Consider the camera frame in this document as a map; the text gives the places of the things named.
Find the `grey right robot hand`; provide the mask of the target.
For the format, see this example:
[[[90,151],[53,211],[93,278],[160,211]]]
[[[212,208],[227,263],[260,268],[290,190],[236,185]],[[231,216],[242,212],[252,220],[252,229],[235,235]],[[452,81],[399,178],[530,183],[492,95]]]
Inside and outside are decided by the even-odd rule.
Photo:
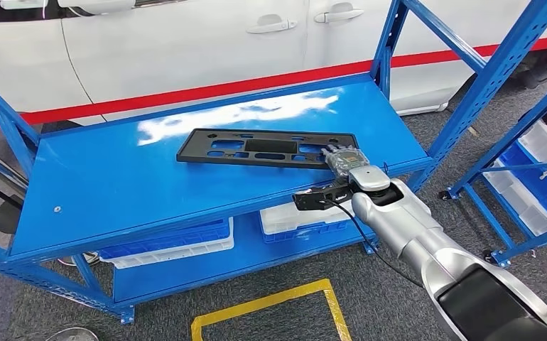
[[[321,148],[321,152],[324,155],[325,163],[336,178],[346,178],[352,169],[370,164],[362,151],[353,145],[328,144]]]

